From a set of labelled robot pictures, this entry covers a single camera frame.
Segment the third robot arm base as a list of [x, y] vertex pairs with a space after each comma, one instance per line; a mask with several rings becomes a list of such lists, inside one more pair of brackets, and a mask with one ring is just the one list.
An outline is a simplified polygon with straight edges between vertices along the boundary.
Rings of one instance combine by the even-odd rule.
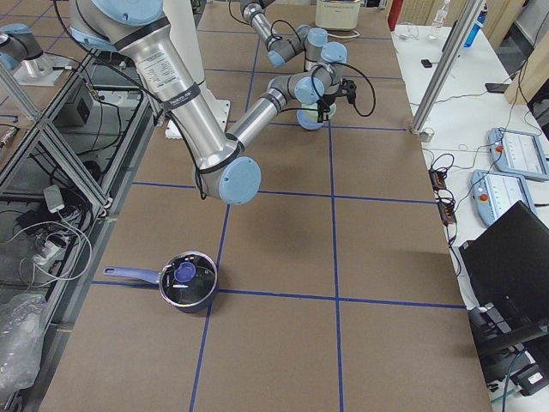
[[8, 71], [22, 66], [31, 79], [41, 79], [53, 72], [51, 60], [29, 26], [23, 23], [1, 27], [1, 65]]

